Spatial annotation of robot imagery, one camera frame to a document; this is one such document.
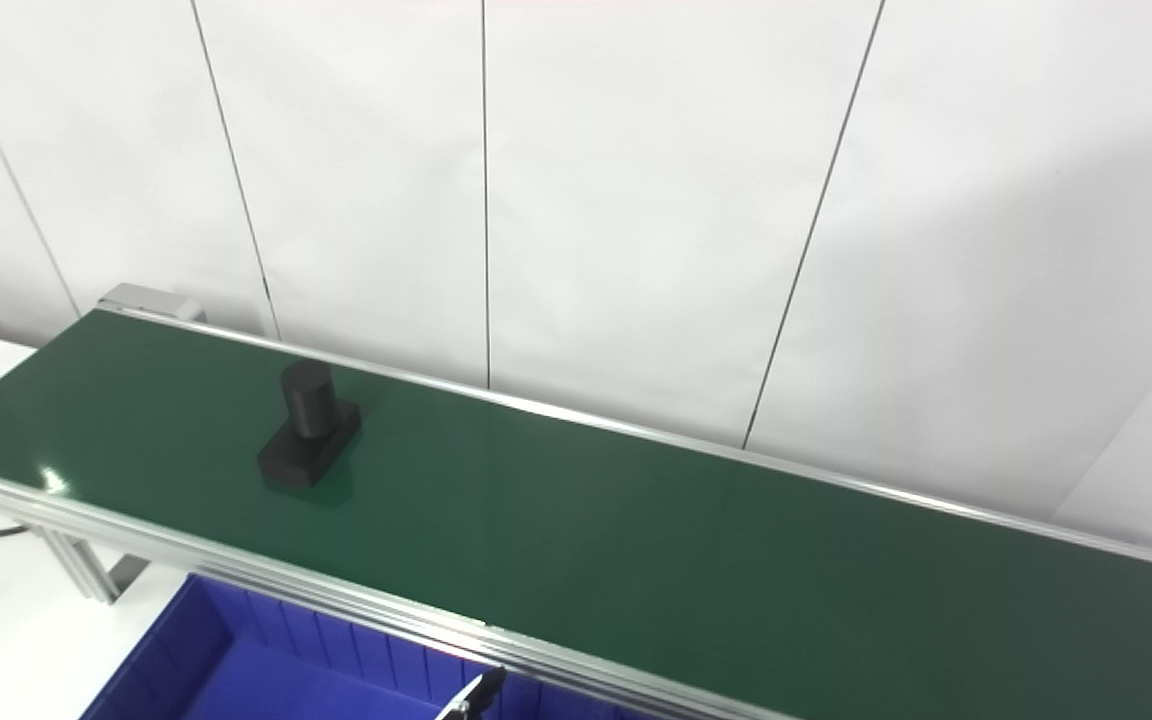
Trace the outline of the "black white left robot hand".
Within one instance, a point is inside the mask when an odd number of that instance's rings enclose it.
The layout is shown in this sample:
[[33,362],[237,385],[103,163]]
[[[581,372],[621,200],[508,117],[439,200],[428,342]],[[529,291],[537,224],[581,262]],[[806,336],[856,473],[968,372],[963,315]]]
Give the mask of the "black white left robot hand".
[[445,703],[435,715],[435,720],[483,719],[505,685],[507,676],[508,670],[502,666],[492,667],[492,669],[476,675],[471,682],[454,694],[449,702]]

